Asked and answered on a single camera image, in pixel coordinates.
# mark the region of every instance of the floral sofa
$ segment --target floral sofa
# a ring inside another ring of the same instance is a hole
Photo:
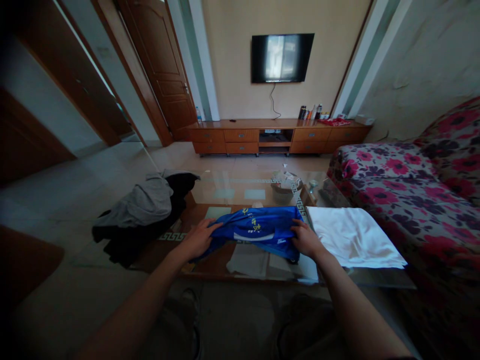
[[[328,176],[408,262],[401,304],[445,358],[480,354],[480,97],[417,139],[341,146]]]

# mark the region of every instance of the wall-mounted tv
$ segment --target wall-mounted tv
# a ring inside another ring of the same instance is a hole
[[[251,37],[252,83],[305,81],[314,35],[254,35]]]

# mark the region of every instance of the tv stand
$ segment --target tv stand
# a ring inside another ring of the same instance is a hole
[[[188,126],[197,154],[331,154],[342,145],[360,144],[371,126],[352,121],[329,126],[317,120],[238,119]],[[268,133],[266,130],[280,130]]]

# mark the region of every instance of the coffee table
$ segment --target coffee table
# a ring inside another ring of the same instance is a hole
[[[132,270],[152,272],[168,252],[176,247],[188,231],[205,218],[218,218],[254,203],[263,207],[296,206],[305,222],[310,223],[305,206],[350,207],[323,171],[301,171],[296,175],[302,184],[296,187],[291,180],[278,180],[279,171],[195,171],[201,177],[187,195],[187,208],[179,221],[157,241],[147,245]],[[317,187],[311,188],[314,180]],[[287,188],[278,191],[278,186]],[[346,268],[359,286],[416,289],[403,269]],[[315,263],[300,255],[298,264],[265,252],[253,244],[229,241],[197,264],[188,264],[182,276],[216,281],[295,282],[324,285]]]

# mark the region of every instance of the floor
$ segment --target floor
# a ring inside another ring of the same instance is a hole
[[[286,169],[293,173],[326,171],[329,157],[253,155],[199,158],[190,142],[149,148],[122,142],[96,154],[66,162],[11,183],[0,190],[0,223],[65,249],[58,269],[13,314],[22,349],[40,359],[69,358],[76,349],[147,277],[119,265],[79,266],[75,259],[92,245],[95,218],[109,209],[145,174],[162,169],[256,170]],[[205,359],[265,358],[275,313],[297,292],[329,298],[326,289],[201,283],[177,280],[170,291],[179,296],[194,288],[201,299],[201,333]],[[365,290],[395,330],[406,337],[401,321],[381,291]],[[225,315],[232,320],[225,323]]]

